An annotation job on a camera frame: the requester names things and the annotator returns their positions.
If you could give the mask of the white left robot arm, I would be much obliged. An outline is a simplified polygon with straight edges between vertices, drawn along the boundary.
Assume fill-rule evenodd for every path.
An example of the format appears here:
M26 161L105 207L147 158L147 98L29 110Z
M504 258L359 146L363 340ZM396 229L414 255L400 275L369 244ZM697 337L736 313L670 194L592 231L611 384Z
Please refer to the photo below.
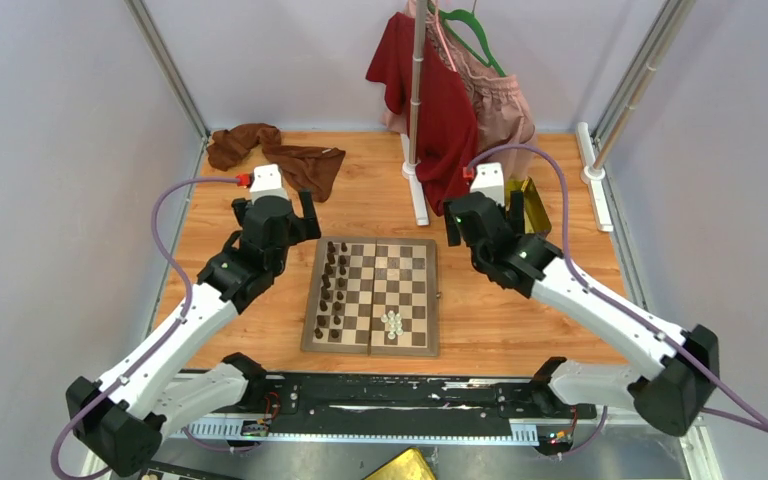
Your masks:
M69 422L50 463L67 478L59 448L74 435L104 462L100 476L138 473L173 433L208 413L234 405L258 411L266 400L263 368L234 353L182 384L171 382L214 334L243 313L285 270L291 247L320 238L312 194L299 193L296 214L283 194L254 195L232 203L240 226L186 282L179 306L138 347L96 380L76 378L65 392Z

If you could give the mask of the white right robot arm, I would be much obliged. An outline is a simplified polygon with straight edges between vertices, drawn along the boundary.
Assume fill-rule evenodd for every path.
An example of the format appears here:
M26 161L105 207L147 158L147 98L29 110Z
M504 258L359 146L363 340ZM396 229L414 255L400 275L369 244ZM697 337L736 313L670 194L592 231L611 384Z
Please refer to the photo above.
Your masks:
M588 278L561 248L516 230L481 193L446 201L444 215L451 244L466 244L477 272L566 314L629 363L546 361L536 375L543 382L530 392L537 413L552 418L569 405L603 405L633 410L667 435L687 433L719 378L719 338L712 330L686 330Z

